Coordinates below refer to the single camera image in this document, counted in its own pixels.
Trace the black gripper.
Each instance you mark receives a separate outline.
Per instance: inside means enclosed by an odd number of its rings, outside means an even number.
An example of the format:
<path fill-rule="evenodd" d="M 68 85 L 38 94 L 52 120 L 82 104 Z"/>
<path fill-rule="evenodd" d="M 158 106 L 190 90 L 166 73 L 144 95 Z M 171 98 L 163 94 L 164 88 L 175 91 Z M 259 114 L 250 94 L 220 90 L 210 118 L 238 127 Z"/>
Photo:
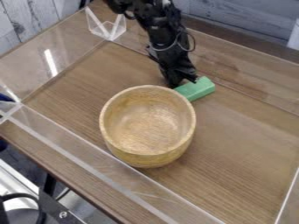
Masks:
<path fill-rule="evenodd" d="M 150 58 L 159 65 L 170 88 L 178 88 L 183 79 L 192 83 L 198 81 L 196 68 L 190 59 L 192 48 L 188 42 L 175 42 L 168 46 L 150 44 L 147 51 Z"/>

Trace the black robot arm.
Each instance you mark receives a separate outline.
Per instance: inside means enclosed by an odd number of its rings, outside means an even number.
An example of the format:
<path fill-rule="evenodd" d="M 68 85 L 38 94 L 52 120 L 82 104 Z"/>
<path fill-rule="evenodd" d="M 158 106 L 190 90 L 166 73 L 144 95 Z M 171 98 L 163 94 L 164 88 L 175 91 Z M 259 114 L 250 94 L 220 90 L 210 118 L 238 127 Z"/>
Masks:
<path fill-rule="evenodd" d="M 103 0 L 108 8 L 144 29 L 150 43 L 148 57 L 156 62 L 167 86 L 176 88 L 184 80 L 195 83 L 196 68 L 190 59 L 194 47 L 182 21 L 182 11 L 172 0 Z"/>

